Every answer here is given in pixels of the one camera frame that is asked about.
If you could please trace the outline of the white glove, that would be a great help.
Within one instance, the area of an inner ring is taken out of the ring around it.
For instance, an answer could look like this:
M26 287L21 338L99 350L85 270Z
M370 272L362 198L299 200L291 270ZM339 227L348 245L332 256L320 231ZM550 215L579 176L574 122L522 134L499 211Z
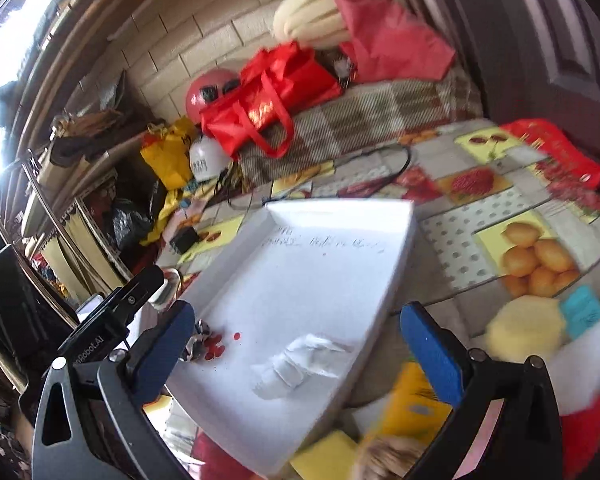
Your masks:
M287 344L264 363L254 364L252 391L263 400L284 398L310 378L340 378L352 356L347 344L307 334Z

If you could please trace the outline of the cream foam cushion roll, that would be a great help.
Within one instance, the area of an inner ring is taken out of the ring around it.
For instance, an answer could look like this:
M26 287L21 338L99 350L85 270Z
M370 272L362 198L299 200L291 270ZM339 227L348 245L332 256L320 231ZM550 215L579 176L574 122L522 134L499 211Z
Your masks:
M272 35L279 44L297 41L315 50L350 40L335 0L283 0L274 13Z

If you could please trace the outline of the red gift bag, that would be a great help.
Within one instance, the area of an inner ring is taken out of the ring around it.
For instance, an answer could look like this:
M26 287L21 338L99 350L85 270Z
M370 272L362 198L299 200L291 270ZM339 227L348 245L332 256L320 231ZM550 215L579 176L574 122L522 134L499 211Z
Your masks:
M600 164L585 155L584 151L552 122L541 118L517 119L500 125L500 128L532 148L550 155L587 188L600 188Z

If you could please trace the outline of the yellow plastic bag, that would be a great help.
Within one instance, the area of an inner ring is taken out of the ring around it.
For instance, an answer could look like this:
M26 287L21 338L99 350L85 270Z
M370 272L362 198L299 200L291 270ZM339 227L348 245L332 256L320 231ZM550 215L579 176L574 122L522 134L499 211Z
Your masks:
M171 125L149 124L140 144L140 156L168 191L184 188L192 180L189 150L198 138L192 121L182 116Z

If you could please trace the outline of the grey metal door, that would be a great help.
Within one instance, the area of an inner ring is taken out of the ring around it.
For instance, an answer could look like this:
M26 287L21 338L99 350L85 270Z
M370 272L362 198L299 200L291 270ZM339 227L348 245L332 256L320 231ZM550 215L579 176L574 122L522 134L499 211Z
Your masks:
M600 151L600 20L586 0L407 0L457 50L486 116L544 118Z

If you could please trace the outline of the yellow sponge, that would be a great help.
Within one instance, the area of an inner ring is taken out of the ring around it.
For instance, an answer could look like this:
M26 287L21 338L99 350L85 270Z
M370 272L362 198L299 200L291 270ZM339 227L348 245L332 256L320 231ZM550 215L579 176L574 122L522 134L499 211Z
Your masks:
M528 356L548 360L566 338L566 320L555 298L521 296L501 307L486 326L484 341L492 358L523 363Z

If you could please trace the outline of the white foam sheet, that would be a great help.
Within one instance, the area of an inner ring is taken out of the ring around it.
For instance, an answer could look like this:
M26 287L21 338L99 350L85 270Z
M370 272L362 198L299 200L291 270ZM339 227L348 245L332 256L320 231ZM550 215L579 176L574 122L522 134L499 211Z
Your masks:
M586 410L600 393L600 322L562 347L547 369L559 415Z

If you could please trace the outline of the red helmet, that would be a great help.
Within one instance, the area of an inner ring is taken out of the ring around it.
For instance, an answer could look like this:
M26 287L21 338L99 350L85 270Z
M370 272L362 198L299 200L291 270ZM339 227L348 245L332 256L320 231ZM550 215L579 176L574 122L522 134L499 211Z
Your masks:
M201 111L240 85L239 75L225 68L212 68L197 77L185 97L187 117L195 124L201 123Z

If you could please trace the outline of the small black adapter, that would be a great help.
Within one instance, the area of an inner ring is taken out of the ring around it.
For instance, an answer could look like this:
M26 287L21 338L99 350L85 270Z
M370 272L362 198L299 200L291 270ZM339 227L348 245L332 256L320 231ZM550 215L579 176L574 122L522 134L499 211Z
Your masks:
M170 240L170 246L174 252L184 255L189 248L200 241L198 232L192 226L179 228Z

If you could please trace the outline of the fruit pattern tablecloth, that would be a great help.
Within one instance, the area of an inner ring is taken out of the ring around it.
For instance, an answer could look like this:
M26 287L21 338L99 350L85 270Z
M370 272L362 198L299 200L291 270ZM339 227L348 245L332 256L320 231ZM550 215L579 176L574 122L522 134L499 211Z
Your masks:
M480 346L496 306L527 292L565 297L581 285L600 300L600 194L560 162L500 126L473 120L410 133L405 152L355 154L232 198L189 218L200 243L193 280L237 230L276 198L400 198L414 204L414 260L401 294L424 304L465 344Z

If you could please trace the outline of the shiny red tote bag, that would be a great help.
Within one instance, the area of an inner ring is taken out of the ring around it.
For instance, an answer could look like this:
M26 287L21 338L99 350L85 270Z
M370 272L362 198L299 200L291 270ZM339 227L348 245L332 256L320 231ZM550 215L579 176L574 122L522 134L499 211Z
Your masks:
M200 112L201 129L231 158L248 143L279 158L294 140L292 116L341 93L313 49L295 41L279 44L260 50L240 72L239 86Z

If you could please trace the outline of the red plush ball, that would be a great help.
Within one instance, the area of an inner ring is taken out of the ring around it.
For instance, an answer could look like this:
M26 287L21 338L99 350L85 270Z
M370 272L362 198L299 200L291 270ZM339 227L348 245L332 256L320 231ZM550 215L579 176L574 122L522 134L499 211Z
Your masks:
M574 479L600 447L600 394L585 410L562 416L562 473Z

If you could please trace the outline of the white helmet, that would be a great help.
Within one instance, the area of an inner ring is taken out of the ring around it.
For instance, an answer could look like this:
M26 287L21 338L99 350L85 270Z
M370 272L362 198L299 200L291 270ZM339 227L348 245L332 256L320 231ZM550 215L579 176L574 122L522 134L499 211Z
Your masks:
M189 166L197 182L219 177L231 162L222 146L208 136L201 136L189 149Z

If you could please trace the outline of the black plastic bag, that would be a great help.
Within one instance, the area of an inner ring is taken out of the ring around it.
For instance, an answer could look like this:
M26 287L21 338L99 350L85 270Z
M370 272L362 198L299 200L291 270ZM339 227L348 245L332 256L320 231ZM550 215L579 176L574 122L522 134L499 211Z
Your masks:
M111 226L120 252L140 244L153 225L151 216L138 208L132 200L116 198L112 203Z

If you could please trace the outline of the dark red fabric bag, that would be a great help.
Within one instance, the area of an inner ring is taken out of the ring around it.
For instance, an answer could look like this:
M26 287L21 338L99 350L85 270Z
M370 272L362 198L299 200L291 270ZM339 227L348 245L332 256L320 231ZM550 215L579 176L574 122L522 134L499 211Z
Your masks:
M360 84L395 79L439 81L455 50L396 0L335 0L350 39L341 50Z

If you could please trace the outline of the patterned scrunchie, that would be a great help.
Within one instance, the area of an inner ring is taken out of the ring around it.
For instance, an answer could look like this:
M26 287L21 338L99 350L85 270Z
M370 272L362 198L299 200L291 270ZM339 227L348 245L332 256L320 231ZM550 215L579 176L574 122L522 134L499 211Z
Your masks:
M212 330L203 320L194 325L193 335L186 342L181 354L184 362L212 361L219 359L225 351L223 335Z

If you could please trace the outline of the white foam tray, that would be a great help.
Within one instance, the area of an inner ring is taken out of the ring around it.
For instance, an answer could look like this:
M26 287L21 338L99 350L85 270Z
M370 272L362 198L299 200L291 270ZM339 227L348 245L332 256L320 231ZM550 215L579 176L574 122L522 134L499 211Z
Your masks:
M360 376L414 232L407 200L281 200L257 210L184 294L221 335L223 353L178 364L170 393L235 460L277 476L332 422ZM260 398L254 368L306 335L346 348L341 374Z

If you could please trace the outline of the plaid blanket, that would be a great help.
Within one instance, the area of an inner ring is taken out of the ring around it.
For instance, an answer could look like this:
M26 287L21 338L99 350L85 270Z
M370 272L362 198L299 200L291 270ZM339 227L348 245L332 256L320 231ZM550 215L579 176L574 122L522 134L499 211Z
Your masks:
M407 133L482 116L480 92L459 65L440 81L358 84L294 115L294 140L283 157L265 156L249 144L240 150L238 164L246 182L258 186Z

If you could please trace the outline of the yellow tissue pack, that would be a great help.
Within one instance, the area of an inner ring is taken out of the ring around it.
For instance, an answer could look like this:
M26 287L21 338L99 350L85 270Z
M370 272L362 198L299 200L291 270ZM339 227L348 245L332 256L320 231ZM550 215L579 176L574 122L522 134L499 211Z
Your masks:
M388 403L382 409L381 416L363 441L379 436L395 436L428 445L451 412L452 406L438 399L420 365L408 361L388 395Z

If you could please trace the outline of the blue tissue pack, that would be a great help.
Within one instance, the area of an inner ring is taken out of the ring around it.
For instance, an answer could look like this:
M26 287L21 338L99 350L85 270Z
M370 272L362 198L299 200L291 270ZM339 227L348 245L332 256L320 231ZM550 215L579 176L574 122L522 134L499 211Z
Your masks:
M560 302L567 335L576 340L600 322L600 300L588 285L581 285Z

